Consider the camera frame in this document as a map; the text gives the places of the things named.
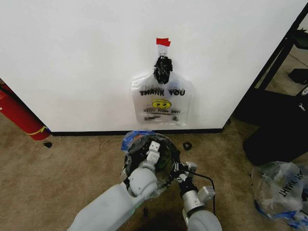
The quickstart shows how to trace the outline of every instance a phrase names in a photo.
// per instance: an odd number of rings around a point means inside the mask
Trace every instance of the black baseboard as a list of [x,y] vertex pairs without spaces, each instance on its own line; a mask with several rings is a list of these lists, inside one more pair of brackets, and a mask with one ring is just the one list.
[[[129,131],[57,131],[52,132],[53,136],[114,136],[125,135]],[[220,133],[221,128],[211,129],[178,129],[178,130],[155,130],[160,134],[185,134],[185,133]]]

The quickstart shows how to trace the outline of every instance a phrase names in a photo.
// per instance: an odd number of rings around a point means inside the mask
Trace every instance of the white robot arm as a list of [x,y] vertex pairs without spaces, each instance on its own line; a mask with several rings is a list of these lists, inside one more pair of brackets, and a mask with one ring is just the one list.
[[159,146],[151,143],[146,161],[128,178],[128,188],[122,182],[105,191],[77,214],[68,231],[115,231],[127,221],[157,190],[154,165],[159,159]]
[[[124,182],[112,186],[84,207],[75,217],[68,231],[115,231],[127,221],[145,200],[157,190],[155,164],[159,159],[160,144],[152,141],[147,159],[139,164]],[[188,170],[196,164],[186,162]],[[203,187],[198,193],[188,172],[180,174],[177,181],[184,200],[183,216],[188,231],[222,231],[217,217],[204,209],[207,200],[215,195],[211,187]]]

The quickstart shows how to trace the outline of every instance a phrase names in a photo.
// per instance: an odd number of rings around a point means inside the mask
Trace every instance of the fire extinguisher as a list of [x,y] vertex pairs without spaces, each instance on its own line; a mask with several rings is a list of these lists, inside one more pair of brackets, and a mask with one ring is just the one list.
[[47,127],[20,101],[7,85],[0,85],[0,112],[34,140],[48,137]]

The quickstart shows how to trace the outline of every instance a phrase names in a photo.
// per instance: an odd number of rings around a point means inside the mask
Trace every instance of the floor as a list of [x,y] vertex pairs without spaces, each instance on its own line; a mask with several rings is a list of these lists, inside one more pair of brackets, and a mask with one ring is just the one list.
[[[289,93],[294,94],[296,86],[287,88],[285,84],[289,81],[286,73],[301,64],[289,55],[269,88],[279,92],[291,89]],[[195,162],[197,172],[214,180],[217,217],[224,231],[290,231],[283,220],[270,221],[254,208],[249,177],[253,166],[242,144],[256,129],[232,117],[219,134],[168,136],[181,150],[181,161]],[[0,230],[66,230],[79,210],[119,183],[124,162],[122,138],[50,136],[34,141],[0,114]],[[51,148],[43,146],[46,141],[52,142]],[[182,147],[186,141],[192,143],[189,151]],[[308,154],[302,155],[296,162],[307,158]],[[208,185],[198,177],[195,183],[198,187]],[[141,205],[120,230],[186,230],[179,193],[178,186],[172,184],[158,198]]]

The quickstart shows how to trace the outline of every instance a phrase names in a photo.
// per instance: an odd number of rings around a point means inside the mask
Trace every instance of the yellow smiley face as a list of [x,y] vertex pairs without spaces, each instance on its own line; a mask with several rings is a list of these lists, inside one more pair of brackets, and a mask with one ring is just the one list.
[[171,103],[167,100],[162,100],[162,99],[157,99],[157,100],[153,100],[152,102],[152,106],[154,108],[159,108],[159,109],[167,109],[169,107],[171,107]]

